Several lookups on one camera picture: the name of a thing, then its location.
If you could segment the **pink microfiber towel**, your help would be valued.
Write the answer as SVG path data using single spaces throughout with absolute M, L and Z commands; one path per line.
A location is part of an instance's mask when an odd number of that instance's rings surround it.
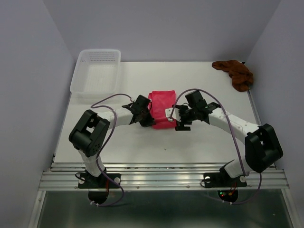
M 152 91 L 148 98 L 151 103 L 149 110 L 155 124 L 152 126 L 155 130 L 173 129 L 176 127 L 175 120 L 170 122 L 166 117 L 166 109 L 172 108 L 176 100 L 176 93 L 174 90 L 170 91 Z

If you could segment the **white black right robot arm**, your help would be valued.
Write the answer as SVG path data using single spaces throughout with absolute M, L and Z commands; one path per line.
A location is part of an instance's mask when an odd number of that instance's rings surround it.
M 202 89 L 182 92 L 187 105 L 174 103 L 171 109 L 166 110 L 166 117 L 169 121 L 176 121 L 176 131 L 189 131 L 192 122 L 201 121 L 231 134 L 237 159 L 222 167 L 218 177 L 221 184 L 230 185 L 236 177 L 252 171 L 262 173 L 283 157 L 283 150 L 271 125 L 245 121 L 226 111 L 218 99 L 208 104 L 202 93 Z

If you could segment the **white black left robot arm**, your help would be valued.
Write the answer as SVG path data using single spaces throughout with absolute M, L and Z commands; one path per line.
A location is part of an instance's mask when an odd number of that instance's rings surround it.
M 105 167 L 101 162 L 100 153 L 109 140 L 105 137 L 110 130 L 112 136 L 114 130 L 122 125 L 139 123 L 142 127 L 155 125 L 150 110 L 150 99 L 139 95 L 135 101 L 123 105 L 114 110 L 99 103 L 92 108 L 106 108 L 107 112 L 96 113 L 92 109 L 86 110 L 69 135 L 69 141 L 78 150 L 85 165 L 85 171 L 90 174 L 89 181 L 95 187 L 105 184 Z

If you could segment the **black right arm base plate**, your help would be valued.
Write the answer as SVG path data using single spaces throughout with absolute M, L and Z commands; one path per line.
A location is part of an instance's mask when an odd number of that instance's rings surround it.
M 236 203 L 239 196 L 238 188 L 246 187 L 247 181 L 244 176 L 231 178 L 223 172 L 210 172 L 203 174 L 200 185 L 206 189 L 219 189 L 217 190 L 219 199 L 233 204 Z

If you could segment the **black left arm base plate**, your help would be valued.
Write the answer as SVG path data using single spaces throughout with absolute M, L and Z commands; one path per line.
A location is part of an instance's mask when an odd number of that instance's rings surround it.
M 101 174 L 98 177 L 92 176 L 87 171 L 77 172 L 75 177 L 78 179 L 78 188 L 88 190 L 88 200 L 91 205 L 97 207 L 109 207 L 114 206 L 122 200 L 124 197 L 124 190 L 120 184 L 119 173 L 109 174 L 105 177 Z M 115 196 L 110 190 L 121 190 L 121 196 Z

